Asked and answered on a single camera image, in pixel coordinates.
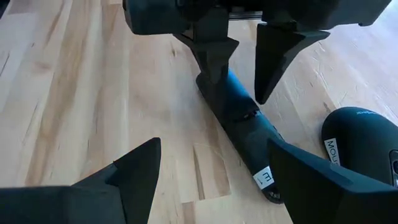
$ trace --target wood grain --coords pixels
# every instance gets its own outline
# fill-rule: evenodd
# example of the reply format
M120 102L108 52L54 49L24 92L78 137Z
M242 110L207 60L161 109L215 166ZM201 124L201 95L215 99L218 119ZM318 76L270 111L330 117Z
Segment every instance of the wood grain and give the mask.
M288 142L326 156L342 106L398 124L398 3L303 50L261 110ZM230 65L254 96L259 21L230 22ZM191 51L138 36L121 0L12 0L0 20L0 187L68 185L155 136L162 162L149 223L291 223L269 203L205 104Z

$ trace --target white sticker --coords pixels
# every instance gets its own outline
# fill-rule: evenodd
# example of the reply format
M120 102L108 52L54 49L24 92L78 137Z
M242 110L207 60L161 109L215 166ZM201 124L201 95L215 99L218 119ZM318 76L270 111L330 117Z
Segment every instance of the white sticker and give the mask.
M253 178L261 190L274 183L269 166L254 174Z
M338 156L336 138L326 140L325 147L326 150L328 151L331 162L340 165L340 157Z

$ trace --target mouse label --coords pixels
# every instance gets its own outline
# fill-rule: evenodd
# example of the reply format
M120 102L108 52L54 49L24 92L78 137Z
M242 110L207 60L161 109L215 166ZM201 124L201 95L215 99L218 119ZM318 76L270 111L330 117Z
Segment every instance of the mouse label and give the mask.
M326 140L325 147L326 151L328 151L331 162L340 165L340 157L338 156L336 138Z
M269 166L260 170L257 174L254 174L253 179L261 190L274 183Z

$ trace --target black computer mouse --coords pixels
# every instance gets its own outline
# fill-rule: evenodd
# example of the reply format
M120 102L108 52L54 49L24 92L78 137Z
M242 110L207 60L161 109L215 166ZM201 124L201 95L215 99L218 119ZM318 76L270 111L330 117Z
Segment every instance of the black computer mouse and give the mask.
M398 186L398 127L367 109L335 110L322 126L331 162Z

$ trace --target computer mouse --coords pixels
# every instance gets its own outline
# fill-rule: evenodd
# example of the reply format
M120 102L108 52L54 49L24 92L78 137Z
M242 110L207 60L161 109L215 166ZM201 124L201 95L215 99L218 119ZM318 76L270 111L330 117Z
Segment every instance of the computer mouse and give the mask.
M387 118L340 108L326 118L321 138L332 163L398 186L398 127Z

